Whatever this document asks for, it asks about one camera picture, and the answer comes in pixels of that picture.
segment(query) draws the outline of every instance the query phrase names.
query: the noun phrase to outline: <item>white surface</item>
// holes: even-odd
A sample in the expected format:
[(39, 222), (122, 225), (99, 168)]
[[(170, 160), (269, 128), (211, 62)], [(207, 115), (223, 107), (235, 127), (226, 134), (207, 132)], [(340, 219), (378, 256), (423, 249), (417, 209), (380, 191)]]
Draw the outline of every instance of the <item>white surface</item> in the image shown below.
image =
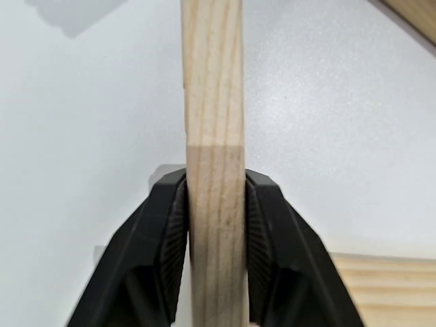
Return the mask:
[[(64, 325), (185, 161), (180, 36), (178, 1), (2, 1), (0, 326)], [(434, 55), (365, 0), (246, 1), (245, 50), (247, 167), (332, 251), (436, 258)]]

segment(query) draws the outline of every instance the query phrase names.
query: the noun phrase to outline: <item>clamp jaw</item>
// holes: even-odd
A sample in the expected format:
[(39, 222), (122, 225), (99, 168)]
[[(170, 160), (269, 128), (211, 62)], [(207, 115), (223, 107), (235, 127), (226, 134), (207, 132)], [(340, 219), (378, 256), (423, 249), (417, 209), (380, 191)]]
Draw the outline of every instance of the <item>clamp jaw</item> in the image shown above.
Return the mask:
[[(250, 320), (363, 327), (318, 235), (269, 177), (246, 171)], [(189, 229), (185, 170), (165, 175), (115, 232), (67, 327), (169, 327)]]

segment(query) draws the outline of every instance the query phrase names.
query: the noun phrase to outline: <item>wooden dowel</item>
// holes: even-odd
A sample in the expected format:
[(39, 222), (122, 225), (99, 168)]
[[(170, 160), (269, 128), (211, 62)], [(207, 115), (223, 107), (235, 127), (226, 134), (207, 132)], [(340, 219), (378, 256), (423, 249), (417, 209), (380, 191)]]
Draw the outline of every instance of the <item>wooden dowel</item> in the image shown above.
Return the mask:
[(249, 323), (242, 0), (182, 0), (194, 327)]

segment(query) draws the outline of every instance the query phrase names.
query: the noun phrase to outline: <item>light wood plank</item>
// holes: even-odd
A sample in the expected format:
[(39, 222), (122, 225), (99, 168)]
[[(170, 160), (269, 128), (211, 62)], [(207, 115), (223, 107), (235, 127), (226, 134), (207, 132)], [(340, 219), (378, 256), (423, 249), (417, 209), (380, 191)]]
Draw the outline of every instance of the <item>light wood plank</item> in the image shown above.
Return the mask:
[(242, 0), (182, 0), (194, 327), (248, 326)]
[(436, 0), (384, 0), (436, 44)]
[(436, 326), (436, 262), (334, 255), (368, 327)]

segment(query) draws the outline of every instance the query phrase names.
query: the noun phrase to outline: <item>wooden board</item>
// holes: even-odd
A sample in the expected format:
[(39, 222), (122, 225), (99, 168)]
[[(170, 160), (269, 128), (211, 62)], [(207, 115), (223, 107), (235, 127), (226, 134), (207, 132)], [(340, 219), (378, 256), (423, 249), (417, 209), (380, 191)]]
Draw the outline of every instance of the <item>wooden board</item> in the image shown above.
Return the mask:
[(242, 0), (182, 11), (193, 326), (248, 326)]
[(435, 261), (333, 258), (365, 326), (436, 326)]
[(436, 44), (436, 0), (384, 1)]

